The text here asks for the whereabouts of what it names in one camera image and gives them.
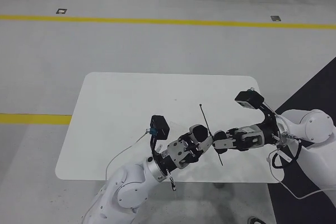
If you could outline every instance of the white table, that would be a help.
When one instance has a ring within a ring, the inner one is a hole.
[[[234,101],[240,91],[259,91],[249,76],[142,74],[93,72],[86,76],[56,166],[64,180],[104,180],[107,163],[134,143],[150,126],[152,115],[163,115],[170,126],[164,147],[194,124],[204,124],[203,104],[214,133],[263,121],[259,110]],[[150,155],[150,136],[116,158],[108,174],[122,164]],[[199,162],[175,170],[179,182],[276,183],[266,157],[274,146],[246,152],[228,150],[221,155],[211,147]],[[283,170],[274,172],[283,179]]]

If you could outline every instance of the yellow floor line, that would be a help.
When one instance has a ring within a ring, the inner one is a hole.
[[[51,22],[105,22],[118,24],[167,24],[195,26],[238,26],[282,29],[317,29],[336,30],[336,24],[286,24],[284,22],[237,22],[237,21],[207,21],[207,20],[169,20],[159,18],[94,18],[30,15],[0,15],[0,20],[51,21]]]
[[[68,125],[71,117],[56,114],[0,114],[0,123]]]

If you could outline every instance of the black mat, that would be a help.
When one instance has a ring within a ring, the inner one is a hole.
[[[332,117],[336,126],[336,57],[280,106],[277,113],[289,109],[320,109]],[[319,189],[297,163],[285,169],[283,182],[298,197]],[[278,224],[336,224],[336,209],[325,193],[297,200],[281,184],[268,187]]]

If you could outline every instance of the blue connector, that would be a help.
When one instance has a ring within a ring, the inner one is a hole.
[[[149,133],[149,134],[151,134],[153,136],[156,136],[157,133],[158,133],[158,131],[155,128],[147,128],[146,129],[146,133]]]

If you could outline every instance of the shoe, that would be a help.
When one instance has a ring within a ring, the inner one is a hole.
[[[251,216],[248,219],[248,224],[266,224],[265,222],[263,222],[262,220],[256,218],[255,216]]]

